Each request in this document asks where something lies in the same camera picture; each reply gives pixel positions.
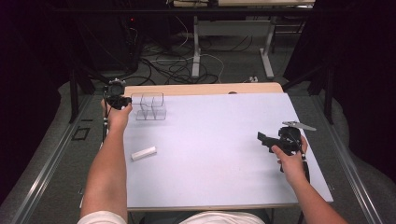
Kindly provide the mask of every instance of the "metal clip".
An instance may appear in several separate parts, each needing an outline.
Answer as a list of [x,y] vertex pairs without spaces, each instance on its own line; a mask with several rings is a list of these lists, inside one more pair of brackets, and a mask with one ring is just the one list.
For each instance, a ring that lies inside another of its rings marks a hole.
[[298,129],[304,129],[308,131],[316,131],[316,128],[310,127],[308,125],[305,125],[303,123],[297,122],[297,121],[283,121],[283,124],[292,127],[292,128],[298,128]]

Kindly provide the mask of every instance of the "table leg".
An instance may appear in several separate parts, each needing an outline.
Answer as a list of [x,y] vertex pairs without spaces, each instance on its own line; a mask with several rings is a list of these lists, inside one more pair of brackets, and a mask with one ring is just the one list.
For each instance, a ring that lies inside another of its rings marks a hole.
[[264,70],[265,70],[265,75],[267,75],[267,78],[269,78],[269,79],[274,78],[274,72],[271,67],[270,59],[268,58],[268,52],[269,52],[269,49],[271,48],[271,41],[274,36],[275,25],[276,25],[276,17],[272,17],[270,26],[268,28],[268,34],[266,36],[264,49],[260,49],[260,54],[262,56],[262,64],[264,65]]
[[198,18],[194,16],[194,60],[192,64],[192,77],[199,76],[201,49],[199,48]]

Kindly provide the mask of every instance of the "desk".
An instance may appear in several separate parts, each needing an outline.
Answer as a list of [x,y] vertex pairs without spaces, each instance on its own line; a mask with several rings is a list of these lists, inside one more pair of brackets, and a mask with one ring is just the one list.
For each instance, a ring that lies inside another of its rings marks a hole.
[[[248,209],[297,204],[284,174],[279,172],[276,156],[257,140],[257,132],[277,137],[281,121],[298,120],[289,96],[282,93],[278,84],[127,87],[125,90],[126,94],[142,91],[164,92],[168,114],[166,120],[151,121],[135,120],[134,113],[130,115],[124,135],[129,211]],[[229,91],[239,93],[227,94]],[[132,153],[147,147],[156,147],[157,154],[131,160]],[[315,156],[308,150],[311,183],[327,202],[332,202]]]
[[[219,0],[219,7],[276,7],[312,5],[315,0]],[[175,7],[207,7],[207,3],[194,3],[174,1]],[[264,35],[265,45],[260,49],[262,64],[267,78],[274,78],[274,72],[268,58],[271,46],[276,17],[270,21],[198,21],[194,16],[194,59],[192,65],[193,77],[199,76],[199,63],[201,49],[199,48],[199,35]]]

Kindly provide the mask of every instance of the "hand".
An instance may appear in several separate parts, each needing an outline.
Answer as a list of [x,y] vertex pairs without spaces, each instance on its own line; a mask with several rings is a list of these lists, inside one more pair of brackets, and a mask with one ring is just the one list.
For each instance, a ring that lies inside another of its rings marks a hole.
[[[302,150],[305,153],[308,149],[308,143],[303,136],[301,136],[301,141]],[[272,150],[279,158],[278,163],[282,164],[283,172],[291,186],[299,181],[306,181],[301,152],[288,156],[278,146],[272,146]]]
[[[101,102],[103,112],[105,114],[105,100]],[[125,108],[118,110],[107,105],[107,122],[109,130],[121,130],[124,131],[128,124],[129,113],[132,111],[132,105],[128,104]]]

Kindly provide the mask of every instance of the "tabletop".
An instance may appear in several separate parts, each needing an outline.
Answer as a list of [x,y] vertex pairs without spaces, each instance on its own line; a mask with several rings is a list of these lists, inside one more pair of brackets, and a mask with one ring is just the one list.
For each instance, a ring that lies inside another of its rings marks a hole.
[[[163,91],[167,115],[165,120],[130,115],[124,135],[129,211],[298,204],[276,156],[257,139],[257,132],[277,137],[282,121],[298,120],[278,84],[127,87],[125,93],[142,91]],[[149,147],[157,153],[131,160]],[[306,156],[311,184],[332,202],[310,148]]]

